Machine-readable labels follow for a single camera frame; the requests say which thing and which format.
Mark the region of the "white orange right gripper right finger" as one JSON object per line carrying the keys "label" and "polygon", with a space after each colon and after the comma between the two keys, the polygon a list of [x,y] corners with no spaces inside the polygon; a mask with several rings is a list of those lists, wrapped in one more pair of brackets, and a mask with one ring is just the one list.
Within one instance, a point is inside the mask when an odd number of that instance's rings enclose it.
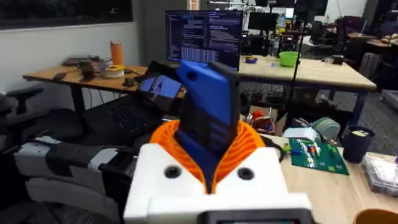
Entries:
{"label": "white orange right gripper right finger", "polygon": [[282,151],[249,124],[240,121],[238,134],[218,163],[213,179],[216,195],[284,194]]}

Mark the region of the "white orange right gripper left finger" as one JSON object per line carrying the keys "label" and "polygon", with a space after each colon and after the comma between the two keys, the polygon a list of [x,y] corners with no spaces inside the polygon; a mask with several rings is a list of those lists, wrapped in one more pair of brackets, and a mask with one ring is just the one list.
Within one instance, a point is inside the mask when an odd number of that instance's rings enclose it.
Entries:
{"label": "white orange right gripper left finger", "polygon": [[194,199],[207,193],[203,172],[174,139],[180,121],[161,124],[139,151],[125,223],[196,223]]}

